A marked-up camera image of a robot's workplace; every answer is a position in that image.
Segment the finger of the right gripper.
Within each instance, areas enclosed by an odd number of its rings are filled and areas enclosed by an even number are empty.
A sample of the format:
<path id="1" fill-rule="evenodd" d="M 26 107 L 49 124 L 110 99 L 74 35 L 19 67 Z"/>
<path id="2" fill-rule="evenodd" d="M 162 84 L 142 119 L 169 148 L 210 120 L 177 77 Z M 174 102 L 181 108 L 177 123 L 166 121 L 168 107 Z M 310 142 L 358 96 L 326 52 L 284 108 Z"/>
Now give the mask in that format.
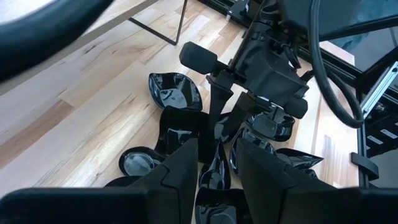
<path id="1" fill-rule="evenodd" d="M 254 96 L 252 93 L 241 92 L 228 119 L 223 124 L 221 137 L 233 137 L 234 132 L 239 129 L 242 123 L 254 115 L 270 112 L 270 107 L 271 103 L 269 101 Z"/>
<path id="2" fill-rule="evenodd" d="M 216 154 L 220 138 L 215 137 L 215 126 L 221 118 L 221 112 L 226 102 L 232 97 L 232 78 L 222 71 L 218 76 L 206 77 L 210 84 L 210 110 L 204 116 L 200 128 L 200 161 L 211 162 Z"/>

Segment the black metal rig frame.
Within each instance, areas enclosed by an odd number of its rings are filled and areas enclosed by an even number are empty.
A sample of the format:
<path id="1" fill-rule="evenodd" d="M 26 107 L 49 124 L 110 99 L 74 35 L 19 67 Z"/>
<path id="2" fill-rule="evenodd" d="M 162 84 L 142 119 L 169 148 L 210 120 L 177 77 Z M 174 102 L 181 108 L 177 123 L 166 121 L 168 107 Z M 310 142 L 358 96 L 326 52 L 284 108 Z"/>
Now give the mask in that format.
<path id="1" fill-rule="evenodd" d="M 360 186 L 368 186 L 370 180 L 379 178 L 378 166 L 369 160 L 367 152 L 368 133 L 366 132 L 365 118 L 371 114 L 379 100 L 386 99 L 390 101 L 389 105 L 397 111 L 397 115 L 388 115 L 374 120 L 371 123 L 371 131 L 381 131 L 384 129 L 382 127 L 384 123 L 398 121 L 398 90 L 393 90 L 390 87 L 398 77 L 398 46 L 364 72 L 360 72 L 319 47 L 315 50 L 312 50 L 312 47 L 321 40 L 340 39 L 395 26 L 398 26 L 398 14 L 360 22 L 321 34 L 316 39 L 310 39 L 308 45 L 299 50 L 299 55 L 303 56 L 305 60 L 313 62 L 315 59 L 315 65 L 322 68 L 321 86 L 326 85 L 326 78 L 331 78 L 332 80 L 337 79 L 338 83 L 343 85 L 343 91 L 348 89 L 348 85 L 355 89 L 356 93 L 350 93 L 346 99 L 351 102 L 351 97 L 356 97 L 354 105 L 350 108 L 355 113 L 361 112 L 361 120 L 358 121 L 356 116 L 348 115 L 346 110 L 341 112 L 348 118 L 349 124 L 354 124 L 354 128 L 357 129 L 358 150 L 350 154 L 350 159 L 351 163 L 358 168 Z"/>

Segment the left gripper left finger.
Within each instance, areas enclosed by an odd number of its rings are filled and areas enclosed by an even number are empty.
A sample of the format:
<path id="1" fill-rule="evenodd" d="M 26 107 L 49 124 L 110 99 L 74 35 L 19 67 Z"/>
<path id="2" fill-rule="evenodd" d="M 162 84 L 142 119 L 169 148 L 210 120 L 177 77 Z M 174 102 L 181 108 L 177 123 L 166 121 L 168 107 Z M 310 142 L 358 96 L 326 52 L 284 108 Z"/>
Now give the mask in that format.
<path id="1" fill-rule="evenodd" d="M 198 139 L 191 138 L 131 187 L 139 191 L 134 224 L 191 224 L 198 178 Z"/>

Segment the black teardrop mini plate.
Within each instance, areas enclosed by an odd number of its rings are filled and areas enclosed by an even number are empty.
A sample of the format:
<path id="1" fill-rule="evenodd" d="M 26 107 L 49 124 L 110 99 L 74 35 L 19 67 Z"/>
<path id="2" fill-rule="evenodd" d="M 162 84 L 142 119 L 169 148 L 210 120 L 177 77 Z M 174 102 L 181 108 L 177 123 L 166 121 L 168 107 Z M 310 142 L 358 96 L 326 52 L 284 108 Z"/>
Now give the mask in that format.
<path id="1" fill-rule="evenodd" d="M 231 177 L 224 145 L 218 140 L 212 163 L 201 169 L 198 186 L 215 190 L 227 190 L 231 187 Z"/>
<path id="2" fill-rule="evenodd" d="M 289 148 L 280 148 L 275 153 L 279 159 L 300 170 L 310 169 L 324 160 L 322 157 Z"/>

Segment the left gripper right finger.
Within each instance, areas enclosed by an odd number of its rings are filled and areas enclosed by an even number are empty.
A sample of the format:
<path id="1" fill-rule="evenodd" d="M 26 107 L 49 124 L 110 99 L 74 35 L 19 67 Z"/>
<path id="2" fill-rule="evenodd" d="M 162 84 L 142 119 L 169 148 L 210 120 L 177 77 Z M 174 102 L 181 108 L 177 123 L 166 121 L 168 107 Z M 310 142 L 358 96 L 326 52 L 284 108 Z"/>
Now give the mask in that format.
<path id="1" fill-rule="evenodd" d="M 237 140 L 239 178 L 255 224 L 336 224 L 334 187 L 245 139 Z"/>

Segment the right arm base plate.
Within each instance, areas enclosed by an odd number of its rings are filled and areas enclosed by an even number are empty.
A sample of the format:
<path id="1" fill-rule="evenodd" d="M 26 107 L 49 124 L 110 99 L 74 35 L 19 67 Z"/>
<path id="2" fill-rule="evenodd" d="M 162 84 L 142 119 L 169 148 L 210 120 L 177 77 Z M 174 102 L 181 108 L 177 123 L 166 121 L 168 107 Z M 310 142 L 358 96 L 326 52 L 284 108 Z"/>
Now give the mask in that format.
<path id="1" fill-rule="evenodd" d="M 197 0 L 230 19 L 250 24 L 263 0 Z"/>

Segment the black round mini plate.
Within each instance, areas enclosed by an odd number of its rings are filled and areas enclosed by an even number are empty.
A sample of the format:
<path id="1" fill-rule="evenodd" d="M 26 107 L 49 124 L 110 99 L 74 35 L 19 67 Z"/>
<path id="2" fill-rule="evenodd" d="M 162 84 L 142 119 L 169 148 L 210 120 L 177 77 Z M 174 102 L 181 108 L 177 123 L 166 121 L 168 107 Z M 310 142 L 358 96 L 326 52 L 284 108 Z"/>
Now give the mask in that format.
<path id="1" fill-rule="evenodd" d="M 125 176 L 145 176 L 165 160 L 165 156 L 145 146 L 132 147 L 119 158 L 119 169 Z"/>

